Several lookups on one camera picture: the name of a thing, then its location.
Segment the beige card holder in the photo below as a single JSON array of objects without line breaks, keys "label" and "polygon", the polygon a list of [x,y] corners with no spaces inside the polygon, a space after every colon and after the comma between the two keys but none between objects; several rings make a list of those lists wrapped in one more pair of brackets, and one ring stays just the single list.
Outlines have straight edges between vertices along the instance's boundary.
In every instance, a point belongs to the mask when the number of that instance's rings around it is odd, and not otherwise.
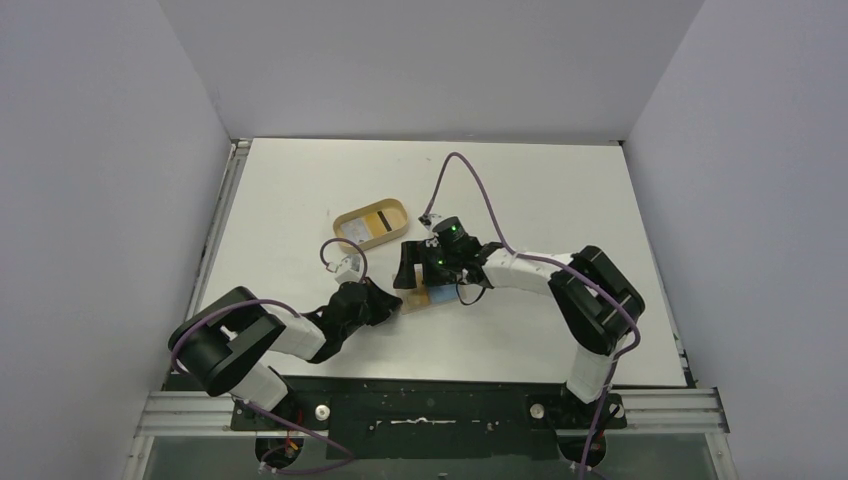
[{"label": "beige card holder", "polygon": [[[395,295],[403,300],[403,291],[404,290],[395,290]],[[459,297],[459,292],[461,289],[456,284],[449,285],[440,285],[440,286],[430,286],[429,295],[431,300],[431,305],[427,308],[421,309],[425,310],[431,307],[441,306],[444,304],[457,302]]]}]

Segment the gold credit card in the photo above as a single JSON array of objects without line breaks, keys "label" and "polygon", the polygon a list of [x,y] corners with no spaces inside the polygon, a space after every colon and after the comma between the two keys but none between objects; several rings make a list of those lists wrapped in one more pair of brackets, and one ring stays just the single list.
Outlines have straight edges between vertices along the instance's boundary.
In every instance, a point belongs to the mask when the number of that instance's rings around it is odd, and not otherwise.
[{"label": "gold credit card", "polygon": [[409,314],[431,305],[430,295],[426,288],[403,291],[402,314]]}]

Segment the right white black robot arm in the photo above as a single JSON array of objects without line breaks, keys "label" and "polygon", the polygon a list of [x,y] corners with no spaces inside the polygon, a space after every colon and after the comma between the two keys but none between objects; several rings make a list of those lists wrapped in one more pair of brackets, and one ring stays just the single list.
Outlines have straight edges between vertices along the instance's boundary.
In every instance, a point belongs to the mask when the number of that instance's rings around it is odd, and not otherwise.
[{"label": "right white black robot arm", "polygon": [[593,245],[570,255],[513,252],[501,242],[481,243],[455,216],[429,231],[427,239],[402,243],[394,288],[477,285],[552,298],[578,344],[565,382],[570,393],[562,400],[563,416],[577,427],[596,420],[616,355],[646,309],[606,253]]}]

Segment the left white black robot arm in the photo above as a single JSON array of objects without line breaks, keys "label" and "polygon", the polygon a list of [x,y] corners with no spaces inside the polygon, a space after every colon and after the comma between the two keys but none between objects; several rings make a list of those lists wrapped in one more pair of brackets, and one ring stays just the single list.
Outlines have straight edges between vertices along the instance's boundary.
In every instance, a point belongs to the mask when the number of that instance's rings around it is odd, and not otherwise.
[{"label": "left white black robot arm", "polygon": [[266,352],[320,364],[358,330],[388,321],[402,305],[369,278],[341,284],[325,305],[305,313],[239,286],[180,325],[167,348],[172,366],[209,396],[230,394],[256,405],[261,421],[283,429],[295,419],[297,404],[282,376],[261,363]]}]

